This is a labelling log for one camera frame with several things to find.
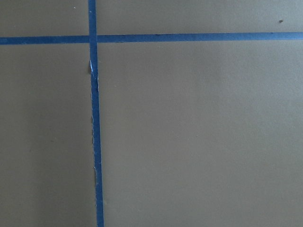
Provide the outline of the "long vertical blue tape line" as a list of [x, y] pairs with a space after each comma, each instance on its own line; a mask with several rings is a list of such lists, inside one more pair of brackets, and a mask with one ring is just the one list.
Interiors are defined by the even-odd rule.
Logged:
[[104, 226], [103, 192], [102, 192], [102, 164], [101, 164], [101, 139], [99, 115], [99, 90], [98, 90], [98, 47], [97, 47], [97, 15], [96, 1], [89, 0], [89, 47], [91, 69], [91, 102], [92, 102], [92, 130], [95, 169], [95, 192], [97, 226]]

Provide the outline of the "long horizontal blue tape line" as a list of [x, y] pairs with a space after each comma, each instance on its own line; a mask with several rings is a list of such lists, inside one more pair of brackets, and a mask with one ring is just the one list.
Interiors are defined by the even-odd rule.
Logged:
[[141, 35], [68, 35], [2, 37], [1, 45], [27, 44], [88, 44], [88, 43], [144, 43], [198, 42], [248, 40], [302, 40], [302, 32], [265, 33], [199, 33], [199, 34], [141, 34]]

